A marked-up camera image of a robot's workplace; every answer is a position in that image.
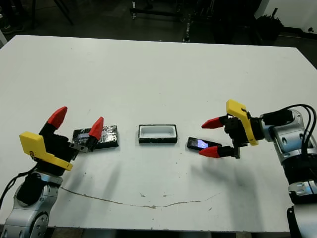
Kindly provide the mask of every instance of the metal stand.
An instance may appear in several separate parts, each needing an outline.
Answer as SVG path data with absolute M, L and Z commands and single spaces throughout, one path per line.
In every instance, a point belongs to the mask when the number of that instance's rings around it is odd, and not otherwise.
M 0 30 L 0 48 L 7 43 L 6 38 L 4 37 L 2 31 Z
M 152 14 L 152 15 L 160 15 L 160 16 L 171 16 L 179 19 L 179 21 L 184 22 L 185 16 L 183 13 L 180 12 L 182 6 L 184 4 L 184 0 L 180 3 L 176 1 L 176 12 L 166 12 L 166 11 L 154 11 L 154 10 L 147 10 L 147 9 L 140 9 L 136 8 L 135 0 L 132 0 L 132 8 L 130 8 L 131 18 L 134 20 L 137 17 L 137 13 L 144 13 L 144 14 Z
M 72 20 L 68 16 L 69 9 L 66 6 L 66 4 L 63 2 L 63 0 L 54 0 L 54 2 L 56 3 L 56 5 L 60 9 L 60 11 L 63 13 L 63 15 L 67 18 L 69 23 L 71 25 L 74 25 L 74 23 L 72 22 Z M 36 0 L 32 0 L 32 23 L 31 23 L 31 26 L 33 29 L 34 29 L 34 24 L 35 24 L 35 7 L 36 7 Z

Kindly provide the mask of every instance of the white wall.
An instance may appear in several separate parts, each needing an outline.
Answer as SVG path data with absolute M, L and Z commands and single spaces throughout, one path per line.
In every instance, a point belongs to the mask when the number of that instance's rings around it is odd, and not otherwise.
M 275 16 L 284 26 L 301 28 L 304 32 L 313 27 L 317 33 L 317 0 L 269 0 L 264 14 L 271 15 L 276 7 Z

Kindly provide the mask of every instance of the white table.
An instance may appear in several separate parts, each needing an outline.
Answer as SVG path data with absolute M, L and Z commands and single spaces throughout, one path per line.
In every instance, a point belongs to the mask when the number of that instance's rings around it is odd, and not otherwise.
M 1 191 L 34 165 L 19 134 L 38 133 L 57 108 L 68 106 L 59 130 L 68 137 L 99 116 L 118 125 L 118 148 L 81 154 L 64 173 L 49 226 L 288 231 L 292 203 L 272 143 L 244 147 L 236 160 L 200 156 L 186 141 L 229 145 L 222 128 L 201 124 L 224 115 L 230 98 L 254 116 L 317 108 L 317 72 L 297 49 L 16 36 L 0 51 L 0 72 Z M 178 142 L 139 145 L 142 123 L 175 123 Z

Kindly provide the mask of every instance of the black cable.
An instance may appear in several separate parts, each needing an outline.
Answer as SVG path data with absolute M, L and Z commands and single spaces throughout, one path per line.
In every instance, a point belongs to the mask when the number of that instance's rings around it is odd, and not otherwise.
M 308 123 L 307 123 L 307 126 L 306 126 L 304 134 L 303 134 L 302 148 L 301 148 L 302 149 L 302 155 L 307 157 L 308 143 L 309 143 L 310 137 L 311 137 L 311 135 L 313 133 L 313 130 L 315 128 L 316 120 L 317 120 L 316 111 L 314 110 L 313 107 L 311 107 L 310 105 L 307 105 L 307 104 L 294 104 L 294 105 L 290 105 L 288 107 L 282 108 L 281 110 L 278 110 L 278 111 L 287 110 L 287 109 L 294 108 L 294 107 L 303 107 L 303 108 L 305 108 L 305 110 L 307 111 L 308 116 L 309 116 Z M 314 115 L 314 120 L 313 120 L 312 127 L 311 127 L 311 129 L 310 129 L 310 131 L 308 133 L 308 136 L 307 136 L 307 138 L 305 138 L 306 137 L 306 133 L 307 133 L 308 128 L 309 128 L 309 125 L 310 125 L 310 122 L 311 122 L 311 113 L 310 113 L 309 109 L 312 111 L 312 113 Z
M 23 172 L 23 173 L 19 173 L 17 176 L 15 176 L 13 179 L 10 180 L 10 182 L 7 184 L 7 186 L 5 187 L 2 195 L 1 195 L 1 198 L 0 198 L 0 209 L 1 209 L 1 206 L 2 206 L 2 203 L 3 203 L 3 200 L 4 200 L 4 197 L 6 195 L 6 193 L 12 188 L 12 186 L 14 186 L 16 180 L 20 177 L 23 177 L 23 176 L 26 176 L 26 175 L 29 175 L 31 172 L 34 171 L 36 166 L 34 166 L 32 169 L 30 169 L 29 171 L 27 172 Z

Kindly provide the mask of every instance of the dark floor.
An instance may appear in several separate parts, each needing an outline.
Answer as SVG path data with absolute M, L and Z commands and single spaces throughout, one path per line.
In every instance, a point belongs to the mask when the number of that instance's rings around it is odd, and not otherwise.
M 173 1 L 151 1 L 155 10 L 175 11 Z M 30 21 L 24 22 L 26 35 L 85 37 L 142 41 L 182 42 L 187 21 L 166 16 L 145 15 L 138 13 L 131 19 L 130 0 L 64 0 L 70 9 L 71 26 L 62 15 L 53 0 L 37 0 L 35 29 Z M 30 12 L 30 2 L 24 2 Z M 137 0 L 137 7 L 143 8 L 145 0 Z M 187 16 L 192 12 L 192 5 L 187 1 L 183 8 Z M 190 40 L 194 43 L 215 43 L 210 23 L 193 23 Z M 292 34 L 281 33 L 275 42 L 264 45 L 297 47 L 317 68 L 317 40 L 303 39 Z M 233 38 L 234 44 L 252 44 L 247 28 L 237 28 Z

